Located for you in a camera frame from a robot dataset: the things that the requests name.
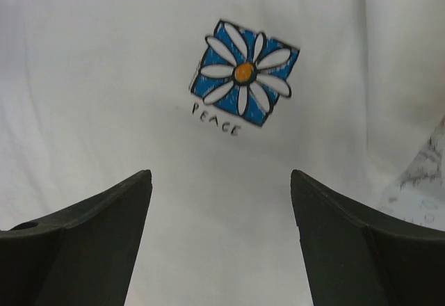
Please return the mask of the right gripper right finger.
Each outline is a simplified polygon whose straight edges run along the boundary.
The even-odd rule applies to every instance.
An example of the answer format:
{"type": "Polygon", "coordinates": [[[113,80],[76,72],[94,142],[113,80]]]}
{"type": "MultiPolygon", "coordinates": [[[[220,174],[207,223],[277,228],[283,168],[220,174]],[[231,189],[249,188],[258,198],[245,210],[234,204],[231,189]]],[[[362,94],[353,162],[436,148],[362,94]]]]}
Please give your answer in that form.
{"type": "Polygon", "coordinates": [[[393,218],[301,170],[291,200],[314,306],[444,304],[444,233],[393,218]]]}

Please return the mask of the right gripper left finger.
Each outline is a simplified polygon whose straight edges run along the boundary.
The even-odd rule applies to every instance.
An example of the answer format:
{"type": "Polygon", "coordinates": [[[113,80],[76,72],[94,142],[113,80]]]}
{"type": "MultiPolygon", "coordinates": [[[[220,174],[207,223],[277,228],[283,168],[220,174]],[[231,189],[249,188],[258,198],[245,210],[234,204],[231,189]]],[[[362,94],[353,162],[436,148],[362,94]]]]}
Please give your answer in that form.
{"type": "Polygon", "coordinates": [[[123,305],[152,194],[141,170],[112,188],[1,232],[1,304],[123,305]]]}

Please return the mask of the white daisy print t-shirt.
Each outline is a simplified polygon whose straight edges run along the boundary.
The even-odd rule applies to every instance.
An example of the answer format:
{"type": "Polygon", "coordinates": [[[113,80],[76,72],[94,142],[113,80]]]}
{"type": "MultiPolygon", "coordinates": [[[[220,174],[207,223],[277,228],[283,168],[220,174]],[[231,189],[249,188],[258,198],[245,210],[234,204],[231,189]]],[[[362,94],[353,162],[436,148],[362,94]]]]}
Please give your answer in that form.
{"type": "Polygon", "coordinates": [[[444,0],[1,0],[1,227],[151,170],[128,305],[310,305],[299,169],[377,208],[444,118],[444,0]]]}

